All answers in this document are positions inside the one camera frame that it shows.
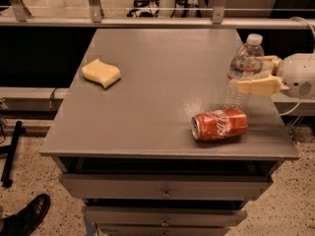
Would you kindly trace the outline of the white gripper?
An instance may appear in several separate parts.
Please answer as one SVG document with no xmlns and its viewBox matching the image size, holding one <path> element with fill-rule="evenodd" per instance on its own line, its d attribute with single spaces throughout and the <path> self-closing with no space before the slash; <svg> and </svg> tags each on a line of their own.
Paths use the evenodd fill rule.
<svg viewBox="0 0 315 236">
<path fill-rule="evenodd" d="M 315 99 L 315 54 L 296 53 L 283 60 L 276 55 L 260 56 L 260 73 L 268 76 L 255 80 L 231 80 L 232 90 L 251 95 L 273 95 L 282 91 L 289 97 Z"/>
</svg>

